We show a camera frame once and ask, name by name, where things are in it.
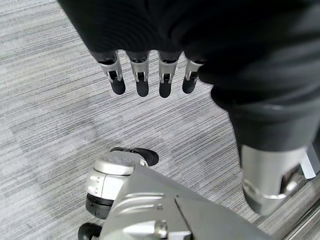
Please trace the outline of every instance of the black sleeve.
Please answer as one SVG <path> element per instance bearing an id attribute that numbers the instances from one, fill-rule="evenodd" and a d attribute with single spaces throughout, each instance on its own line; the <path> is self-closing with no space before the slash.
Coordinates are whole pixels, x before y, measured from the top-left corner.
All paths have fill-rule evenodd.
<path id="1" fill-rule="evenodd" d="M 307 146 L 320 121 L 320 6 L 311 0 L 59 0 L 92 55 L 182 50 L 239 144 Z"/>

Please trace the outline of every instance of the striped carpet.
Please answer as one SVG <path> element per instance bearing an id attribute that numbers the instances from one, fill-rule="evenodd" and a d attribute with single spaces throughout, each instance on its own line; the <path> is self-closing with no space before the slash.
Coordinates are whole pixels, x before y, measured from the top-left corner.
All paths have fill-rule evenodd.
<path id="1" fill-rule="evenodd" d="M 85 210 L 86 172 L 115 146 L 156 151 L 155 170 L 275 239 L 320 196 L 319 180 L 301 180 L 270 217 L 250 210 L 228 116 L 212 102 L 211 86 L 182 92 L 184 56 L 163 99 L 152 52 L 142 98 L 120 51 L 126 93 L 117 96 L 55 1 L 1 0 L 0 23 L 1 239 L 77 239 L 81 224 L 99 222 Z"/>

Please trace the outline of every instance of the robotic hand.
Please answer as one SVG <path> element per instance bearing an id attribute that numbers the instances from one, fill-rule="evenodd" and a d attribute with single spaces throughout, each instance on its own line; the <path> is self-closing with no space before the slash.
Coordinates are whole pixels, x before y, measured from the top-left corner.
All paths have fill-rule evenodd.
<path id="1" fill-rule="evenodd" d="M 198 77 L 228 111 L 247 203 L 277 209 L 320 122 L 320 6 L 312 0 L 58 0 L 113 91 L 125 92 L 117 50 L 130 58 L 137 93 L 148 94 L 148 53 L 159 53 L 159 93 L 170 95 L 177 60 L 182 89 Z"/>

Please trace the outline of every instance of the black wheel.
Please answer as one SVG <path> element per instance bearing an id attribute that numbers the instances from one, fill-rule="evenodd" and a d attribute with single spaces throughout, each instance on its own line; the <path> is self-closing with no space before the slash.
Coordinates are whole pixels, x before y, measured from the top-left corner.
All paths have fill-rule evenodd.
<path id="1" fill-rule="evenodd" d="M 148 166 L 154 166 L 159 162 L 159 155 L 152 150 L 145 149 L 145 148 L 124 148 L 124 147 L 114 147 L 110 150 L 110 152 L 113 151 L 122 151 L 122 152 L 129 152 L 129 153 L 135 153 L 140 154 Z"/>
<path id="2" fill-rule="evenodd" d="M 93 237 L 98 238 L 100 236 L 101 229 L 101 226 L 94 223 L 87 222 L 82 224 L 78 230 L 78 240 L 91 240 Z"/>

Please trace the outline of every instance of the metal screw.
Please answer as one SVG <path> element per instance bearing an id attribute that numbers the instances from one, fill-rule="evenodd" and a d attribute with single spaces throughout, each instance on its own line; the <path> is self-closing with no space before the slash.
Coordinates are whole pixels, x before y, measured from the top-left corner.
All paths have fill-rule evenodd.
<path id="1" fill-rule="evenodd" d="M 162 240 L 168 239 L 168 226 L 165 222 L 157 221 L 154 224 L 154 234 Z"/>

